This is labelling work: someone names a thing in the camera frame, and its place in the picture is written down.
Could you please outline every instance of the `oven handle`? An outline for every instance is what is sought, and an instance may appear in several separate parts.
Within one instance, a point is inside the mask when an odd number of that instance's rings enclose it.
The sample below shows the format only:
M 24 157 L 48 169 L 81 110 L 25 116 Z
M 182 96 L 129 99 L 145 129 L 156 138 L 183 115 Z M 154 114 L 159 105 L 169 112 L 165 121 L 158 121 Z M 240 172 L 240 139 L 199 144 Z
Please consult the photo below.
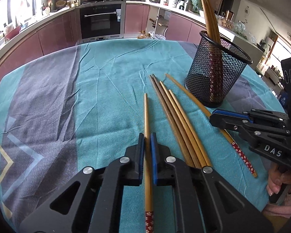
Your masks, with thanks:
M 116 11 L 110 12 L 110 13 L 100 13 L 100 14 L 93 14 L 93 15 L 85 15 L 84 17 L 91 17 L 91 16 L 97 16 L 97 15 L 107 15 L 107 14 L 116 14 Z

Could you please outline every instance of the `black mesh cup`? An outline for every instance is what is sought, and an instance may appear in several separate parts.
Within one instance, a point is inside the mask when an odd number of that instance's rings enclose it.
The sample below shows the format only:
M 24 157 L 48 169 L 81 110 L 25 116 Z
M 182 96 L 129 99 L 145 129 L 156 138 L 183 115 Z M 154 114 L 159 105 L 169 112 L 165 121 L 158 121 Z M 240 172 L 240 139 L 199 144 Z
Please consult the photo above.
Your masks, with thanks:
M 251 58 L 238 46 L 221 37 L 221 44 L 211 40 L 206 31 L 196 51 L 184 86 L 207 107 L 220 106 Z

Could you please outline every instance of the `red bowl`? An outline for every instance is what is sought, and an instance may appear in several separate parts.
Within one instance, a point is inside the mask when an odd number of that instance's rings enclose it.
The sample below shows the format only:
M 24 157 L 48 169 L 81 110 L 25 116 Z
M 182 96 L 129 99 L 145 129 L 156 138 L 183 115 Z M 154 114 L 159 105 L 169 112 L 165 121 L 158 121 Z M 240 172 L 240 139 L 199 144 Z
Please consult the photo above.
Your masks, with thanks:
M 11 30 L 8 34 L 5 35 L 5 38 L 7 40 L 10 40 L 10 39 L 14 38 L 15 36 L 17 36 L 20 32 L 21 27 L 22 27 L 22 25 L 19 25 L 14 30 Z

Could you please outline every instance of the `silver screw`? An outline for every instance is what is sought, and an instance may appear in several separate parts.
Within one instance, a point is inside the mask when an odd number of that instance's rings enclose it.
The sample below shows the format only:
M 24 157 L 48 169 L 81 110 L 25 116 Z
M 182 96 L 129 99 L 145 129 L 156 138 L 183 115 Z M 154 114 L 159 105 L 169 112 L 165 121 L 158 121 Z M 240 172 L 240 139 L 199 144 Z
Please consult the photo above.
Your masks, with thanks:
M 129 157 L 121 157 L 120 158 L 120 162 L 123 163 L 123 164 L 128 163 L 129 160 L 130 160 Z
M 204 172 L 204 173 L 212 173 L 212 168 L 211 168 L 210 166 L 205 166 L 205 167 L 203 168 L 203 172 Z
M 93 168 L 91 168 L 90 166 L 87 166 L 86 168 L 83 169 L 84 174 L 90 174 L 92 172 L 93 172 Z
M 168 163 L 174 163 L 174 162 L 176 161 L 176 158 L 173 157 L 173 156 L 169 156 L 169 157 L 166 158 L 166 161 L 167 161 Z

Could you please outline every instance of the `person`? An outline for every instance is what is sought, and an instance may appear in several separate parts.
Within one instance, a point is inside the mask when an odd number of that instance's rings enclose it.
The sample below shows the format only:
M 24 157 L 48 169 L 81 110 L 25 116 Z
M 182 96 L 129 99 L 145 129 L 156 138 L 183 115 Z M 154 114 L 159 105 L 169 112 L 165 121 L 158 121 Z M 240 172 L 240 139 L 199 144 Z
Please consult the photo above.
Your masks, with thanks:
M 268 184 L 266 186 L 269 196 L 278 194 L 282 184 L 291 184 L 291 171 L 281 173 L 278 170 L 278 165 L 272 163 L 268 171 Z M 291 188 L 280 206 L 269 203 L 262 213 L 272 222 L 275 232 L 278 231 L 291 217 Z

